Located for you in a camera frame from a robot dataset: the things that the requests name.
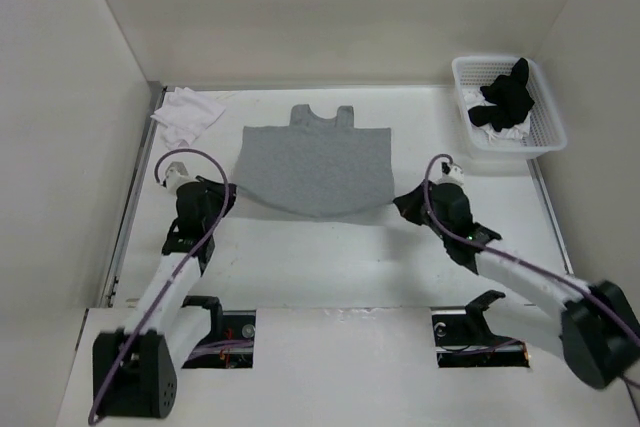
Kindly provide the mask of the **black tank top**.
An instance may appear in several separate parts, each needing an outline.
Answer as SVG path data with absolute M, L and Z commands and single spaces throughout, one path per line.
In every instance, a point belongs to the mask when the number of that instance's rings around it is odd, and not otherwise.
M 535 105 L 529 94 L 529 63 L 520 58 L 509 75 L 499 75 L 491 85 L 481 86 L 480 93 L 488 105 L 476 105 L 469 110 L 473 126 L 490 125 L 494 131 L 513 128 L 524 123 Z

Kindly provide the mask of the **grey tank top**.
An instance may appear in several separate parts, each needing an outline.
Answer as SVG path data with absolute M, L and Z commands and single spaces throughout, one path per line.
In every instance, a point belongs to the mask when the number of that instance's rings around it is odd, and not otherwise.
M 286 126 L 243 129 L 233 181 L 252 200 L 290 214 L 331 219 L 376 209 L 394 198 L 392 129 L 357 128 L 351 106 L 332 118 L 307 104 Z

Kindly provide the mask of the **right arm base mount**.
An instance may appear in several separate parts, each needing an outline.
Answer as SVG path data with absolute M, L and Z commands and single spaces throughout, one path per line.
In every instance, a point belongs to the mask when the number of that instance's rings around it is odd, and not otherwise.
M 436 361 L 440 368 L 529 368 L 526 345 L 493 334 L 464 309 L 431 313 Z

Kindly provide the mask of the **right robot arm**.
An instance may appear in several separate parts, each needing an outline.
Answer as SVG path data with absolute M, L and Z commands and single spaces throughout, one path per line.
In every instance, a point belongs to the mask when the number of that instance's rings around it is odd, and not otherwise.
M 560 275 L 504 251 L 502 236 L 473 219 L 463 189 L 425 181 L 393 200 L 406 221 L 429 227 L 450 259 L 473 274 L 493 280 L 537 308 L 509 310 L 495 294 L 486 307 L 464 317 L 464 331 L 483 343 L 493 336 L 533 344 L 565 362 L 596 390 L 607 388 L 639 361 L 639 321 L 621 287 L 590 284 Z

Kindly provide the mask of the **white tank top on table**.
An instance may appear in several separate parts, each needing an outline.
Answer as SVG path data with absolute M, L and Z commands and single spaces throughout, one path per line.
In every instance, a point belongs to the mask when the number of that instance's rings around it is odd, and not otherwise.
M 161 137 L 169 150 L 190 147 L 225 112 L 226 107 L 203 93 L 176 87 L 165 94 L 151 118 L 164 130 Z

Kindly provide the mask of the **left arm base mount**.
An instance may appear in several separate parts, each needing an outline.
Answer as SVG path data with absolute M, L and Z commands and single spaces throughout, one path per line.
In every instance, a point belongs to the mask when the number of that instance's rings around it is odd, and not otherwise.
M 218 326 L 204 337 L 184 363 L 184 369 L 251 369 L 256 337 L 256 311 L 226 311 Z

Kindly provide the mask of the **white plastic basket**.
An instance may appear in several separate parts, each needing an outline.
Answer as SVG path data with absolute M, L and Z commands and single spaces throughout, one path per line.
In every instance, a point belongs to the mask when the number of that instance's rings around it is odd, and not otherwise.
M 498 76 L 511 73 L 519 60 L 513 55 L 472 55 L 455 58 L 451 63 L 455 98 L 462 119 L 463 138 L 469 155 L 481 161 L 520 161 L 535 159 L 548 152 L 564 149 L 567 138 L 556 102 L 542 70 L 528 60 L 527 91 L 534 101 L 529 114 L 528 134 L 520 139 L 506 139 L 489 134 L 470 122 L 468 110 L 473 106 L 465 99 L 478 92 Z

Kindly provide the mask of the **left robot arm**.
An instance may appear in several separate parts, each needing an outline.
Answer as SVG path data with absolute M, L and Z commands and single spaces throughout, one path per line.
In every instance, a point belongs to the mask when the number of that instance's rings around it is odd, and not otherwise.
M 224 334 L 220 302 L 191 296 L 215 249 L 213 232 L 233 208 L 235 185 L 172 174 L 176 217 L 158 268 L 126 321 L 102 331 L 92 346 L 93 404 L 88 423 L 107 417 L 164 419 L 177 394 L 177 374 L 198 343 Z

